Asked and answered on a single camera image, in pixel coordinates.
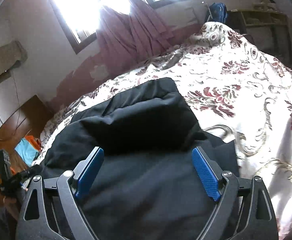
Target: orange cloth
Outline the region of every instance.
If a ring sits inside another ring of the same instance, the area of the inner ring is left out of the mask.
[[[25,136],[25,139],[38,151],[41,150],[41,141],[38,138],[35,138],[33,135]]]

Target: black fabric bag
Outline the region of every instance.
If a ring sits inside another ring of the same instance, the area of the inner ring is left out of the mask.
[[[215,205],[192,164],[197,146],[239,176],[234,143],[201,130],[170,78],[76,114],[47,151],[43,178],[73,170],[95,146],[105,160],[80,204],[100,240],[196,239]]]

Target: blue cloth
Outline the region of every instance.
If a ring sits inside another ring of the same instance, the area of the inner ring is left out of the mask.
[[[39,153],[25,138],[21,139],[15,150],[29,167]]]

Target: floral bedspread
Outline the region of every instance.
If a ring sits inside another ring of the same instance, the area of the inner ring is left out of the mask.
[[[221,23],[204,24],[186,43],[58,112],[41,134],[45,146],[34,163],[75,113],[162,77],[175,81],[201,128],[235,140],[241,176],[263,178],[279,239],[292,235],[292,70]]]

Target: towel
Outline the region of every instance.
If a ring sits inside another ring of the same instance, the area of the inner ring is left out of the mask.
[[[39,153],[39,151],[35,149],[25,138],[21,139],[15,150],[29,167],[31,166],[33,159]]]
[[[27,53],[19,41],[12,41],[0,47],[0,75],[10,69],[16,61],[21,63],[27,59]]]

